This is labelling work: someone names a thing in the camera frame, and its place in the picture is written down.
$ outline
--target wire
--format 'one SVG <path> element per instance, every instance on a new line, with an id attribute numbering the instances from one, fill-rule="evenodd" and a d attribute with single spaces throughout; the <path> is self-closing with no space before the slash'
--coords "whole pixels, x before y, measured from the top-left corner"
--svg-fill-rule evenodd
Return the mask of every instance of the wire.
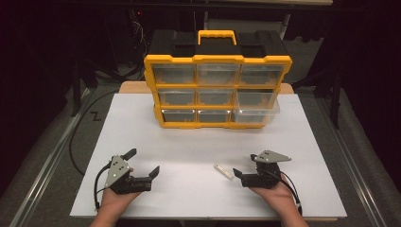
<path id="1" fill-rule="evenodd" d="M 112 163 L 112 162 L 109 162 L 107 165 L 105 165 L 104 167 L 102 167 L 102 168 L 100 169 L 100 171 L 97 173 L 97 176 L 96 176 L 96 178 L 95 178 L 94 199 L 95 199 L 95 207 L 96 207 L 96 210 L 100 209 L 100 203 L 99 203 L 98 200 L 97 200 L 97 193 L 99 193 L 100 191 L 106 189 L 106 188 L 103 188 L 103 189 L 97 191 L 97 183 L 98 183 L 98 181 L 99 181 L 99 178 L 100 178 L 101 174 L 102 174 L 106 169 L 108 169 L 108 168 L 110 167 L 111 163 Z"/>
<path id="2" fill-rule="evenodd" d="M 194 32 L 196 32 L 197 31 L 197 19 L 196 19 L 195 11 L 193 11 L 193 15 L 194 15 Z"/>
<path id="3" fill-rule="evenodd" d="M 297 196 L 298 196 L 297 188 L 295 187 L 295 185 L 294 185 L 294 183 L 292 182 L 291 178 L 290 178 L 285 172 L 282 172 L 282 171 L 280 171 L 280 172 L 283 173 L 284 176 L 286 176 L 287 179 L 291 182 L 292 187 L 294 188 L 295 194 L 297 194 Z"/>
<path id="4" fill-rule="evenodd" d="M 139 71 L 139 73 L 138 73 L 138 78 L 137 78 L 136 80 L 138 80 L 138 81 L 145 80 L 145 76 L 142 74 L 142 70 Z"/>
<path id="5" fill-rule="evenodd" d="M 85 62 L 93 67 L 95 70 L 100 70 L 101 72 L 103 72 L 104 74 L 106 74 L 107 76 L 109 76 L 111 78 L 111 80 L 116 79 L 120 82 L 124 82 L 126 80 L 130 80 L 128 79 L 128 77 L 133 76 L 135 74 L 137 74 L 138 72 L 141 72 L 142 68 L 144 67 L 144 57 L 147 55 L 148 53 L 148 44 L 146 42 L 145 39 L 145 32 L 144 32 L 144 28 L 141 26 L 141 24 L 138 21 L 138 18 L 135 16 L 135 12 L 133 10 L 129 10 L 129 16 L 130 16 L 130 22 L 132 25 L 132 32 L 133 34 L 133 50 L 134 52 L 136 52 L 137 54 L 133 57 L 133 64 L 136 65 L 136 67 L 134 69 L 132 69 L 130 72 L 128 72 L 125 75 L 120 75 L 120 73 L 115 72 L 114 70 L 110 70 L 107 67 L 103 67 L 99 64 L 97 64 L 96 62 L 90 61 L 90 60 L 85 60 Z M 136 42 L 136 36 L 138 35 L 138 33 L 140 33 L 140 40 L 139 42 Z M 96 77 L 99 79 L 108 79 L 105 77 L 102 77 L 99 74 L 96 74 Z"/>
<path id="6" fill-rule="evenodd" d="M 93 105 L 95 105 L 95 103 L 97 103 L 101 98 L 103 98 L 103 97 L 105 97 L 105 96 L 108 96 L 108 95 L 110 95 L 110 94 L 115 94 L 115 93 L 117 93 L 117 92 L 118 92 L 118 90 L 111 91 L 111 92 L 109 92 L 109 93 L 107 93 L 107 94 L 105 94 L 105 95 L 103 95 L 103 96 L 98 97 L 95 101 L 93 101 L 93 102 L 91 103 L 91 105 L 89 105 L 89 107 L 83 112 L 82 117 L 79 119 L 77 125 L 75 126 L 75 128 L 74 128 L 74 130 L 73 130 L 73 132 L 72 132 L 71 139 L 70 139 L 70 142 L 69 142 L 69 145 L 68 145 L 68 151 L 69 151 L 69 153 L 70 153 L 70 159 L 71 159 L 71 162 L 73 163 L 74 168 L 75 168 L 75 169 L 77 170 L 77 172 L 78 172 L 80 175 L 82 175 L 82 176 L 84 176 L 85 174 L 83 173 L 82 170 L 79 169 L 77 163 L 75 162 L 74 156 L 73 156 L 73 150 L 72 150 L 73 140 L 74 140 L 74 137 L 75 137 L 75 135 L 76 135 L 76 133 L 77 133 L 79 124 L 80 124 L 80 122 L 82 121 L 83 116 L 86 115 L 86 113 L 89 111 L 89 109 L 91 109 L 91 107 L 92 107 Z"/>

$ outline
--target yellow storage organizer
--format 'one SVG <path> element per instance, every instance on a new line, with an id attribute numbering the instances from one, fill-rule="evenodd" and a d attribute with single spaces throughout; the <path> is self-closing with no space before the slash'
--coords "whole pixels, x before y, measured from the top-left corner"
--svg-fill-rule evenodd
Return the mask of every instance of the yellow storage organizer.
<path id="1" fill-rule="evenodd" d="M 262 128 L 291 64 L 275 31 L 155 30 L 145 78 L 163 128 Z"/>

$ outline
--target black cable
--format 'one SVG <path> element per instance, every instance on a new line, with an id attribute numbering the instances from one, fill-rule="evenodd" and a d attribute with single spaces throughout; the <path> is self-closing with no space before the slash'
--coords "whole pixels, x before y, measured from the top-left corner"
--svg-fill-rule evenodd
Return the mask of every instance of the black cable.
<path id="1" fill-rule="evenodd" d="M 98 181 L 99 181 L 100 175 L 101 175 L 106 169 L 108 169 L 108 168 L 110 167 L 111 163 L 112 163 L 112 162 L 109 162 L 107 165 L 105 165 L 104 167 L 102 167 L 102 168 L 100 169 L 100 171 L 97 173 L 97 176 L 96 176 L 96 178 L 95 178 L 94 199 L 95 199 L 95 207 L 96 207 L 96 210 L 100 209 L 100 203 L 99 203 L 98 200 L 97 200 L 97 193 L 99 193 L 100 191 L 102 191 L 102 190 L 105 189 L 105 188 L 103 188 L 102 190 L 97 191 L 97 183 L 98 183 Z"/>
<path id="2" fill-rule="evenodd" d="M 286 176 L 287 177 L 287 179 L 291 182 L 291 184 L 292 184 L 292 187 L 294 188 L 294 191 L 295 191 L 295 194 L 297 194 L 297 197 L 298 197 L 298 192 L 297 192 L 297 188 L 295 187 L 295 184 L 294 184 L 294 182 L 291 180 L 291 178 L 285 173 L 285 172 L 282 172 L 282 171 L 280 171 L 282 174 L 284 174 L 284 176 Z"/>
<path id="3" fill-rule="evenodd" d="M 99 194 L 99 192 L 106 190 L 106 187 L 103 187 L 102 189 L 96 191 L 96 194 Z"/>
<path id="4" fill-rule="evenodd" d="M 83 112 L 82 117 L 79 119 L 77 125 L 75 126 L 75 128 L 74 128 L 74 130 L 73 130 L 73 132 L 72 132 L 71 139 L 70 139 L 70 142 L 69 142 L 69 145 L 68 145 L 68 151 L 69 151 L 69 153 L 70 153 L 70 159 L 71 159 L 71 162 L 73 163 L 74 168 L 75 168 L 75 169 L 77 170 L 77 172 L 78 172 L 80 175 L 82 175 L 82 176 L 84 176 L 85 174 L 83 173 L 82 170 L 79 169 L 79 167 L 78 167 L 78 165 L 77 165 L 77 163 L 75 162 L 74 157 L 73 157 L 72 145 L 73 145 L 74 136 L 75 136 L 75 134 L 77 133 L 77 129 L 78 129 L 78 127 L 79 127 L 80 122 L 82 121 L 82 119 L 83 119 L 83 117 L 86 115 L 86 113 L 89 111 L 89 109 L 91 109 L 91 107 L 92 107 L 93 105 L 95 105 L 95 103 L 97 103 L 101 98 L 103 98 L 103 97 L 105 97 L 105 96 L 108 96 L 108 95 L 110 95 L 110 94 L 115 94 L 115 93 L 117 93 L 117 92 L 118 92 L 118 90 L 111 91 L 111 92 L 109 92 L 109 93 L 107 93 L 107 94 L 105 94 L 105 95 L 103 95 L 103 96 L 98 97 L 95 101 L 93 101 L 93 102 L 91 103 L 91 105 L 89 105 L 89 107 Z"/>
<path id="5" fill-rule="evenodd" d="M 137 74 L 138 72 L 139 73 L 141 72 L 142 68 L 144 67 L 144 56 L 148 52 L 148 46 L 147 46 L 147 42 L 145 40 L 144 28 L 139 23 L 138 19 L 135 16 L 135 12 L 133 10 L 129 10 L 129 16 L 130 16 L 131 22 L 134 24 L 134 25 L 132 25 L 132 32 L 134 32 L 132 39 L 134 42 L 136 40 L 136 35 L 138 34 L 138 30 L 140 30 L 140 33 L 141 33 L 140 41 L 136 42 L 136 44 L 135 44 L 135 46 L 136 46 L 135 48 L 137 48 L 137 51 L 136 51 L 137 54 L 135 55 L 135 57 L 133 59 L 135 68 L 130 70 L 130 72 L 128 72 L 125 75 L 120 75 L 118 72 L 115 72 L 114 70 L 105 68 L 105 67 L 97 64 L 94 61 L 85 60 L 85 62 L 88 65 L 90 65 L 91 67 L 93 67 L 95 69 L 102 71 L 104 74 L 109 76 L 111 80 L 116 79 L 120 82 L 130 80 L 130 79 L 128 79 L 128 77 L 133 76 L 133 75 Z M 96 75 L 96 77 L 99 79 L 108 79 L 108 78 L 102 77 L 100 75 Z"/>
<path id="6" fill-rule="evenodd" d="M 138 73 L 138 78 L 136 80 L 138 81 L 145 81 L 145 75 L 142 72 L 143 70 L 141 69 L 141 71 L 139 71 Z"/>

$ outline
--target white table surface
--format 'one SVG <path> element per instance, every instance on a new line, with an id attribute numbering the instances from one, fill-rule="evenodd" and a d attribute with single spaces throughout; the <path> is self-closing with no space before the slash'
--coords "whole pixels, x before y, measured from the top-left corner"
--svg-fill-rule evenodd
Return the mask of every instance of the white table surface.
<path id="1" fill-rule="evenodd" d="M 255 173 L 250 154 L 264 149 L 292 158 L 279 166 L 295 183 L 305 218 L 346 217 L 298 96 L 279 95 L 278 101 L 280 114 L 263 129 L 179 130 L 160 128 L 151 94 L 114 95 L 70 215 L 94 217 L 97 172 L 113 155 L 137 148 L 129 160 L 133 176 L 146 177 L 156 166 L 160 174 L 152 190 L 130 205 L 125 218 L 276 218 L 238 178 L 229 181 L 214 169 L 214 164 L 220 164 L 230 172 L 234 167 Z M 99 179 L 99 189 L 106 176 L 107 171 Z"/>

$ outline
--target metal rail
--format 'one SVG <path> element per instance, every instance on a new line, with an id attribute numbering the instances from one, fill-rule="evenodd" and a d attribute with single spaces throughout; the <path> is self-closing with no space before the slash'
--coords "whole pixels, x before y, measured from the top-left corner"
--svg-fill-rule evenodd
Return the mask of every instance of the metal rail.
<path id="1" fill-rule="evenodd" d="M 91 92 L 90 89 L 85 89 L 82 95 L 83 105 L 80 108 L 79 112 L 73 117 L 67 128 L 65 129 L 64 133 L 61 136 L 61 139 L 57 143 L 54 150 L 50 153 L 47 157 L 47 160 L 44 163 L 41 171 L 38 174 L 35 182 L 33 183 L 32 187 L 28 191 L 23 203 L 21 204 L 20 208 L 18 209 L 14 219 L 12 220 L 10 226 L 27 226 L 30 218 L 35 211 L 36 206 L 38 205 L 39 201 L 41 200 L 42 195 L 44 194 L 47 185 L 49 184 L 53 173 L 55 172 L 60 159 L 65 151 L 65 145 L 71 138 L 71 132 L 74 130 L 75 126 L 79 122 L 79 120 L 83 117 L 83 112 L 89 105 L 89 100 L 91 99 L 94 92 Z"/>
<path id="2" fill-rule="evenodd" d="M 350 175 L 351 181 L 354 184 L 354 187 L 359 195 L 360 201 L 362 202 L 363 207 L 365 208 L 366 214 L 369 217 L 369 220 L 374 227 L 386 227 L 386 222 L 384 218 L 380 214 L 378 210 L 375 199 L 372 195 L 372 192 L 369 186 L 363 180 L 362 175 L 360 174 L 357 164 L 354 161 L 353 155 L 351 154 L 349 148 L 344 142 L 344 139 L 340 133 L 340 130 L 336 129 L 330 119 L 330 111 L 327 107 L 327 104 L 321 98 L 316 98 L 319 108 L 323 112 L 324 119 L 327 121 L 330 126 L 331 131 L 333 132 L 337 143 L 340 146 L 340 155 L 342 161 L 345 163 L 345 168 Z"/>
<path id="3" fill-rule="evenodd" d="M 188 10 L 188 11 L 238 11 L 238 12 L 283 12 L 293 13 L 295 11 L 318 12 L 318 13 L 355 13 L 364 10 L 364 7 L 339 8 L 334 6 L 308 6 L 294 4 L 257 4 L 257 3 L 137 3 L 118 1 L 77 1 L 60 0 L 54 4 L 82 7 L 103 7 L 103 8 L 125 8 L 140 10 Z"/>

